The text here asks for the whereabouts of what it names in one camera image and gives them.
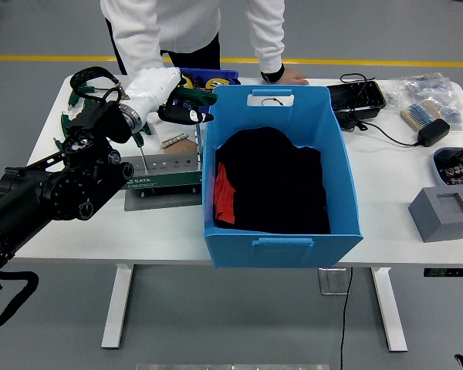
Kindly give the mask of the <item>person's right hand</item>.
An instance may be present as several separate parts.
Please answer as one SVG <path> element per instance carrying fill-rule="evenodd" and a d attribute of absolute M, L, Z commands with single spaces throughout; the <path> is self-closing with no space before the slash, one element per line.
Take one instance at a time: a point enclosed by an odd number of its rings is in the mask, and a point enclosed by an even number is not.
<path fill-rule="evenodd" d="M 172 143 L 170 140 L 162 143 L 163 151 L 166 154 L 174 153 L 193 153 L 197 151 L 198 145 L 195 141 L 182 139 Z"/>

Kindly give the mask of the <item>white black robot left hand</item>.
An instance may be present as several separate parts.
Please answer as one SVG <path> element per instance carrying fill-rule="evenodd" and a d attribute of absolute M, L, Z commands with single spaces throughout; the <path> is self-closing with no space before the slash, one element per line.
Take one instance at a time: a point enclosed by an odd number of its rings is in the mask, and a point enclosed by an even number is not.
<path fill-rule="evenodd" d="M 214 105 L 218 98 L 212 92 L 186 87 L 176 67 L 140 70 L 125 93 L 119 107 L 134 133 L 142 129 L 150 113 L 185 126 L 210 122 L 214 116 L 199 109 Z"/>

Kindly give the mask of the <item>person's left hand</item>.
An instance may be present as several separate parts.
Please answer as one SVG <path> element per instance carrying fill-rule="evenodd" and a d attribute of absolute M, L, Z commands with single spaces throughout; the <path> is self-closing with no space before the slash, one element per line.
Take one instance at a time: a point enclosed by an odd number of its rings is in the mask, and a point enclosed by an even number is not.
<path fill-rule="evenodd" d="M 261 73 L 262 78 L 269 84 L 276 85 L 308 85 L 306 75 L 302 72 L 282 66 L 280 70 L 272 73 Z"/>

